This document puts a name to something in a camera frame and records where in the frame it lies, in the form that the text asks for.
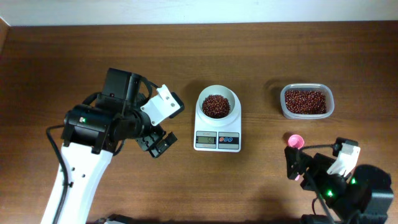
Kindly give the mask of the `pink plastic measuring scoop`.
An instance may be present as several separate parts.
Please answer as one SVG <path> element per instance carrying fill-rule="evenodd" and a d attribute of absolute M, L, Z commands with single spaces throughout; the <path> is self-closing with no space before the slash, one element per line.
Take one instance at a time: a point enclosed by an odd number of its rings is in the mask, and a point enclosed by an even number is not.
<path fill-rule="evenodd" d="M 298 134 L 293 134 L 288 138 L 288 146 L 291 148 L 296 148 L 296 149 L 300 149 L 304 146 L 305 141 L 303 140 L 303 137 L 301 137 Z M 287 160 L 289 163 L 287 165 L 287 177 L 290 180 L 299 180 L 300 175 L 298 174 L 298 172 L 294 171 L 294 162 L 292 159 L 292 155 L 290 157 L 290 159 Z"/>

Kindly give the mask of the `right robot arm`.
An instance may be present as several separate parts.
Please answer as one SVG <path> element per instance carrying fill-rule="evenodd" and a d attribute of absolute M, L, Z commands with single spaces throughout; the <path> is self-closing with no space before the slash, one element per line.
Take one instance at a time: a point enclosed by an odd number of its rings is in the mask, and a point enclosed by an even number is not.
<path fill-rule="evenodd" d="M 313 157 L 287 146 L 284 149 L 287 177 L 303 177 L 300 186 L 313 191 L 327 209 L 332 209 L 343 223 L 385 223 L 394 200 L 391 175 L 363 164 L 346 177 L 328 174 L 336 160 L 320 153 Z"/>

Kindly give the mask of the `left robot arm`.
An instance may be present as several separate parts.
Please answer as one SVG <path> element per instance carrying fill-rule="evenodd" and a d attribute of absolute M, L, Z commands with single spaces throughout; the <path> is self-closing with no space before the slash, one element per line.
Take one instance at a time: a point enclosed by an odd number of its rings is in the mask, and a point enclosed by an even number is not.
<path fill-rule="evenodd" d="M 88 96 L 65 115 L 57 147 L 46 130 L 59 168 L 42 223 L 85 223 L 98 184 L 112 158 L 132 139 L 158 158 L 177 141 L 161 122 L 184 109 L 166 85 L 136 73 L 110 68 L 103 90 Z"/>

